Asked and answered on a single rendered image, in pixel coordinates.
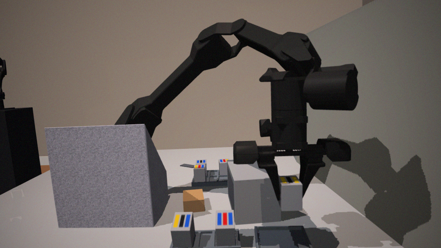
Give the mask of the tan cube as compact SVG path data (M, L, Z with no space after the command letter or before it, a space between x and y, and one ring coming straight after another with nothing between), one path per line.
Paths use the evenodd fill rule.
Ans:
M183 191L183 212L205 211L203 189Z

